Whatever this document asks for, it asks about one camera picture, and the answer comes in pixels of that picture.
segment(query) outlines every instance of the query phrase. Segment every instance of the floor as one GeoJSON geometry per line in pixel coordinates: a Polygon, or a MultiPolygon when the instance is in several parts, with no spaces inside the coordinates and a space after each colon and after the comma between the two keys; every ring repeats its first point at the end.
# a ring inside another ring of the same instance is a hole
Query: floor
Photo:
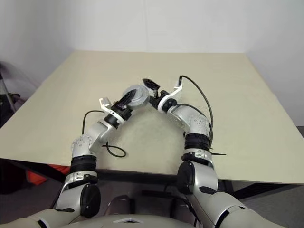
{"type": "MultiPolygon", "coordinates": [[[[1,224],[26,217],[38,211],[49,208],[60,184],[49,180],[42,185],[28,187],[10,195],[0,195],[0,222],[1,224]]],[[[159,199],[141,196],[142,190],[163,191],[162,185],[136,184],[129,182],[101,182],[99,188],[102,195],[100,212],[105,209],[116,196],[128,195],[135,198],[138,214],[154,214],[169,216],[169,199],[159,199]]],[[[174,187],[169,186],[167,191],[177,194],[174,187]]],[[[247,198],[242,202],[255,210],[264,218],[289,228],[304,227],[304,186],[288,189],[282,192],[269,192],[257,197],[247,198]]]]}

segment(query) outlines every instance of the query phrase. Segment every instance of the white wall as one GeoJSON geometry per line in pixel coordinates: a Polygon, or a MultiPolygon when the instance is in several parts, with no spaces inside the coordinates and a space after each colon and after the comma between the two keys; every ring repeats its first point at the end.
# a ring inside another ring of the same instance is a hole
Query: white wall
{"type": "Polygon", "coordinates": [[[38,86],[70,47],[245,52],[294,123],[304,125],[303,0],[0,0],[1,21],[6,17],[17,28],[5,26],[14,52],[3,54],[1,29],[0,60],[27,75],[35,84],[29,87],[38,86]]]}

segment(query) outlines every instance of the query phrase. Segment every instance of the red object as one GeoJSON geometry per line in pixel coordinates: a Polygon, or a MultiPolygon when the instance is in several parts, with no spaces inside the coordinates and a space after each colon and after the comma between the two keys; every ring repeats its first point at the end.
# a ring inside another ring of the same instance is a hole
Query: red object
{"type": "MultiPolygon", "coordinates": [[[[70,167],[67,166],[61,166],[61,165],[49,165],[49,166],[53,167],[54,169],[57,169],[58,171],[64,174],[68,174],[70,172],[70,167]]],[[[43,182],[45,182],[47,179],[34,172],[27,171],[27,180],[32,184],[40,185],[43,182]]]]}

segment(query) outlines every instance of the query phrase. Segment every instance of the robotic arm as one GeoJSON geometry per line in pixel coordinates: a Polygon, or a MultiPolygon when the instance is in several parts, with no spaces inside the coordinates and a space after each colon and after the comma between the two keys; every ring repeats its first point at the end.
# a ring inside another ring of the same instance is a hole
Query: robotic arm
{"type": "MultiPolygon", "coordinates": [[[[172,93],[162,90],[160,94],[160,86],[153,81],[143,79],[143,83],[129,87],[113,105],[107,98],[99,100],[101,108],[108,115],[73,142],[70,174],[66,177],[56,208],[18,219],[3,227],[57,228],[72,223],[79,216],[91,218],[96,215],[100,207],[100,192],[96,186],[96,153],[111,134],[131,117],[134,109],[148,103],[184,130],[183,163],[177,174],[177,188],[187,197],[205,228],[281,227],[262,218],[229,194],[217,191],[218,178],[210,152],[210,122],[196,108],[177,103],[182,91],[181,80],[172,93]]],[[[190,227],[173,219],[137,217],[141,219],[143,227],[147,227],[148,223],[155,223],[155,226],[190,227]]],[[[90,227],[100,227],[101,223],[104,227],[107,224],[114,227],[114,224],[122,221],[118,218],[108,216],[91,219],[90,227]]]]}

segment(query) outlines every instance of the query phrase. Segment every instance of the beige tabletop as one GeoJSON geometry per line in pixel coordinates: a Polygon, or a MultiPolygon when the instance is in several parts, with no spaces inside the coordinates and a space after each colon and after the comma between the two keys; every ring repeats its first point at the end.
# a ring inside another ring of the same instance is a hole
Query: beige tabletop
{"type": "MultiPolygon", "coordinates": [[[[304,140],[244,54],[76,51],[0,129],[0,157],[70,165],[71,143],[98,99],[112,103],[142,78],[173,90],[179,75],[197,82],[214,113],[213,156],[220,179],[304,183],[304,140]]],[[[208,114],[195,87],[183,81],[181,102],[208,114]]],[[[104,115],[92,113],[86,127],[104,115]]],[[[152,107],[133,112],[110,144],[125,158],[98,153],[98,168],[176,174],[183,131],[152,107]]]]}

